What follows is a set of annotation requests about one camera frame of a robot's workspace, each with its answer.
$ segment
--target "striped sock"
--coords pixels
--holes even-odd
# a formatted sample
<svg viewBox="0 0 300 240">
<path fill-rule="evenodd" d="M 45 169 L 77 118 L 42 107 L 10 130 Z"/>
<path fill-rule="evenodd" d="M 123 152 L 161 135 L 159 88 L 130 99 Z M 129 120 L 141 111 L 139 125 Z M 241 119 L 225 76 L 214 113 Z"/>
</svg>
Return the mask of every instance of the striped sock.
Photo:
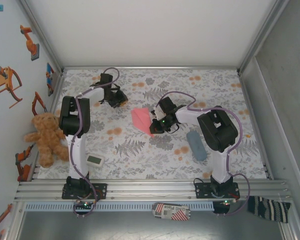
<svg viewBox="0 0 300 240">
<path fill-rule="evenodd" d="M 250 196 L 248 211 L 264 219 L 288 223 L 288 210 L 291 203 L 269 200 L 261 196 Z"/>
</svg>

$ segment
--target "enclosure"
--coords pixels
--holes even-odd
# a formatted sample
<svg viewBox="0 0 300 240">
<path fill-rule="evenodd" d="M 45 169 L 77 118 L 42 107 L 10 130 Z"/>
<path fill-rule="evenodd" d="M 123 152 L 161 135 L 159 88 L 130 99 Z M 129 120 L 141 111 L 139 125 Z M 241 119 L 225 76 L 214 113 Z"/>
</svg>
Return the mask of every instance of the enclosure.
<svg viewBox="0 0 300 240">
<path fill-rule="evenodd" d="M 88 173 L 106 197 L 76 219 L 75 200 L 62 199 L 71 161 L 42 167 L 24 136 L 34 115 L 62 116 L 64 97 L 105 70 L 127 102 L 90 106 L 84 154 L 104 160 Z M 152 135 L 134 122 L 136 108 L 149 113 L 171 91 L 177 106 L 192 102 L 184 92 L 195 110 L 222 106 L 240 121 L 228 114 L 242 126 L 229 171 L 249 186 L 234 178 L 230 212 L 258 196 L 291 203 L 288 223 L 247 206 L 216 217 L 220 200 L 198 198 L 194 179 L 210 183 L 215 166 L 202 134 L 205 160 L 189 145 L 202 128 Z M 161 202 L 189 206 L 190 220 L 154 218 Z M 8 204 L 0 239 L 300 239 L 300 0 L 0 0 L 0 215 Z"/>
</svg>

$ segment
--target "gray floor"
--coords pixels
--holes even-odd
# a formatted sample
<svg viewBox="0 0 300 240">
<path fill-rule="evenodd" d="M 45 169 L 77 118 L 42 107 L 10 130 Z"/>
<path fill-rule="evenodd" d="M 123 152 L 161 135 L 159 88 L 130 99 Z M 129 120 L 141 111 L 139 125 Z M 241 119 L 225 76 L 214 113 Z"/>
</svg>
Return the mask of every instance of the gray floor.
<svg viewBox="0 0 300 240">
<path fill-rule="evenodd" d="M 242 211 L 219 217 L 193 211 L 189 221 L 153 217 L 151 212 L 95 212 L 77 219 L 72 212 L 27 212 L 21 240 L 280 240 L 277 222 Z"/>
</svg>

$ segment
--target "teddy bear arm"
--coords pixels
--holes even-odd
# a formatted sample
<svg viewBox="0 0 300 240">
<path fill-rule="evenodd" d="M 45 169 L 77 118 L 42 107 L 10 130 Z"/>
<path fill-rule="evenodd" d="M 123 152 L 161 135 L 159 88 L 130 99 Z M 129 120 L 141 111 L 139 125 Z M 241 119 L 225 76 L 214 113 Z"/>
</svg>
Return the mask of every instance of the teddy bear arm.
<svg viewBox="0 0 300 240">
<path fill-rule="evenodd" d="M 24 141 L 27 143 L 37 142 L 40 139 L 40 136 L 37 132 L 29 133 L 24 136 Z"/>
<path fill-rule="evenodd" d="M 61 129 L 58 129 L 56 131 L 56 135 L 58 136 L 59 139 L 66 139 L 66 136 L 64 135 L 64 131 L 62 131 Z"/>
</svg>

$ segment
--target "gray sponge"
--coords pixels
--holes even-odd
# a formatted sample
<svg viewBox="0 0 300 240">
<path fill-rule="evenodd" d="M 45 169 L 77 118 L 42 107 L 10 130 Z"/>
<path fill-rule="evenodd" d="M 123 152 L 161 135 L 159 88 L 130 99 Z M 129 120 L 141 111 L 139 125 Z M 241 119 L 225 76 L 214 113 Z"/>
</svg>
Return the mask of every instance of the gray sponge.
<svg viewBox="0 0 300 240">
<path fill-rule="evenodd" d="M 186 139 L 190 145 L 192 153 L 197 161 L 204 161 L 207 158 L 207 152 L 197 131 L 190 131 L 186 134 Z"/>
</svg>

